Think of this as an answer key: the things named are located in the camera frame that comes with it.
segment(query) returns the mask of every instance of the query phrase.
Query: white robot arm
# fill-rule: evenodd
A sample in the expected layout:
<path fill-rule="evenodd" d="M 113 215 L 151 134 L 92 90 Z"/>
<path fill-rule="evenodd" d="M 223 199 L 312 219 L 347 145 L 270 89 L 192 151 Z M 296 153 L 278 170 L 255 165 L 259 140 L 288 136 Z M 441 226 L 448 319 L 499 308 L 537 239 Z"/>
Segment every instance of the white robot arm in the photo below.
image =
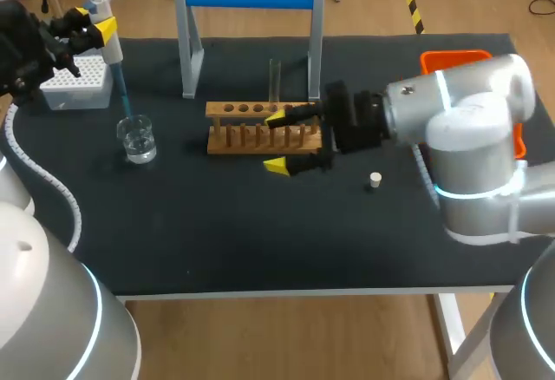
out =
<path fill-rule="evenodd" d="M 513 124 L 532 117 L 536 100 L 520 56 L 391 83 L 381 95 L 361 93 L 354 101 L 342 84 L 329 87 L 327 95 L 320 104 L 266 120 L 280 127 L 323 117 L 323 148 L 300 160 L 284 158 L 282 173 L 331 167 L 332 139 L 344 154 L 385 139 L 426 142 L 443 223 L 454 239 L 488 245 L 555 233 L 555 162 L 526 168 L 514 159 Z"/>
<path fill-rule="evenodd" d="M 0 202 L 0 378 L 135 380 L 126 308 L 20 208 Z"/>

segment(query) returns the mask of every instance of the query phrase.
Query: yellow black tape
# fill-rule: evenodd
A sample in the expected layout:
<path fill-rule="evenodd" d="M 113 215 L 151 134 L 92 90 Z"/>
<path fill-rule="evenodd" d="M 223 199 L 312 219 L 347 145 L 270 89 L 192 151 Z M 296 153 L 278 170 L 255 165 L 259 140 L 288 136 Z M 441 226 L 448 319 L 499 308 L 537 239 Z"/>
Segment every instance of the yellow black tape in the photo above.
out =
<path fill-rule="evenodd" d="M 415 26 L 416 34 L 421 35 L 426 33 L 424 30 L 424 23 L 422 23 L 422 17 L 418 7 L 416 7 L 416 0 L 406 0 L 408 9 L 410 10 L 410 16 L 413 19 L 413 25 Z"/>

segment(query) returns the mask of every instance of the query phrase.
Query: wooden floor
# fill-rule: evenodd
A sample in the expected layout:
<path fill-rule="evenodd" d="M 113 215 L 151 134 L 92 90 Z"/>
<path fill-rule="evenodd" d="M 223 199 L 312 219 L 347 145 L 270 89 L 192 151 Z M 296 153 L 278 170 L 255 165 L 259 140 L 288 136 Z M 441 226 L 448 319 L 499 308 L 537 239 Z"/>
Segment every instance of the wooden floor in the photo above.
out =
<path fill-rule="evenodd" d="M 37 11 L 36 0 L 24 0 Z M 62 0 L 68 8 L 83 0 Z M 428 34 L 508 32 L 555 115 L 555 16 L 531 0 L 416 0 Z M 414 34 L 405 0 L 327 0 L 325 34 Z M 116 0 L 123 37 L 176 37 L 173 0 Z M 197 10 L 203 36 L 304 36 L 301 11 Z M 469 331 L 487 295 L 459 295 Z M 447 378 L 424 296 L 134 302 L 141 380 Z M 485 364 L 474 380 L 493 379 Z"/>

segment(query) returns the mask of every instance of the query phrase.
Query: glass beaker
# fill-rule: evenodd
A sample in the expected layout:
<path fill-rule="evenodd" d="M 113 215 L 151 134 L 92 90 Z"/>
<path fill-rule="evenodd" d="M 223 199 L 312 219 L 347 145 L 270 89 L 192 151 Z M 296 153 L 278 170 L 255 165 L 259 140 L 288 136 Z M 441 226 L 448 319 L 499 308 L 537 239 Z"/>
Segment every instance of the glass beaker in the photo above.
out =
<path fill-rule="evenodd" d="M 117 136 L 123 141 L 127 158 L 133 163 L 148 163 L 156 156 L 153 125 L 147 116 L 125 117 L 118 123 Z"/>

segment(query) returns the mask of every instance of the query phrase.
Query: wooden test tube rack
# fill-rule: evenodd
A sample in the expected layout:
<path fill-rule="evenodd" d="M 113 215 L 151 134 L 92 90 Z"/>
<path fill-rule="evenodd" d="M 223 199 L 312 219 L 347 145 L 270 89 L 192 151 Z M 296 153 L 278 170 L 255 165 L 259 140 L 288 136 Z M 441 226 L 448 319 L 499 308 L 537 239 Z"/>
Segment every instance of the wooden test tube rack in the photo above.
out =
<path fill-rule="evenodd" d="M 306 102 L 207 102 L 206 117 L 212 118 L 208 136 L 209 154 L 307 154 L 322 146 L 317 117 L 310 125 L 300 124 L 269 129 L 261 123 L 221 124 L 221 119 L 264 119 L 279 109 Z"/>

